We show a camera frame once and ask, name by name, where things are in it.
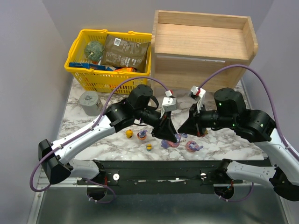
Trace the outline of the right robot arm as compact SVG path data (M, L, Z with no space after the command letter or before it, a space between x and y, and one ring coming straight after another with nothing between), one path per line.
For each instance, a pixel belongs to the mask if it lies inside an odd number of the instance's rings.
M289 201L299 199L298 153L283 145L275 121L261 110L247 109L241 93L222 88L214 93L216 110L207 111L203 102L205 90L191 88L190 96L196 100L189 110L189 117L178 129L201 137L207 128L220 130L229 128L242 139L262 149L273 165L258 167L223 159L220 166L211 172L217 183L229 180L244 180L272 188L276 194Z

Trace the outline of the purple bunny with strawberry cake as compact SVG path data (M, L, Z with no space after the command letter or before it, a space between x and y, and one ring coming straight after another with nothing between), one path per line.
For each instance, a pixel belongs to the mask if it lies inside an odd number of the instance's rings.
M161 141L161 147L165 148L165 149L168 149L170 147L170 145L169 145L167 140L162 140Z

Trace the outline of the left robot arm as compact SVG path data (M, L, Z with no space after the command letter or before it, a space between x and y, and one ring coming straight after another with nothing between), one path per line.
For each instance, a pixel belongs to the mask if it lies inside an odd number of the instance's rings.
M176 142L177 132L171 121L171 112L177 109L178 103L171 91L165 94L158 112L148 105L150 100L155 100L153 90L140 84L127 98L111 104L101 117L85 127L54 142L41 141L38 158L50 184L58 184L68 177L103 178L105 171L99 161L76 160L75 156L95 142L133 125L136 120L151 126L153 137Z

